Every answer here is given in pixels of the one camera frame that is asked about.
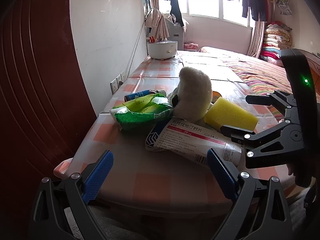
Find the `person's right hand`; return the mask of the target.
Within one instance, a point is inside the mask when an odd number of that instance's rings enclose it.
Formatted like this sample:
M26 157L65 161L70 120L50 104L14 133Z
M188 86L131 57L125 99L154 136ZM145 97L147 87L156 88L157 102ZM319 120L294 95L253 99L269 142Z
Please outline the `person's right hand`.
M295 171L295 167L293 164L287 164L287 169L288 169L288 175L289 176L293 176L294 175L294 171Z

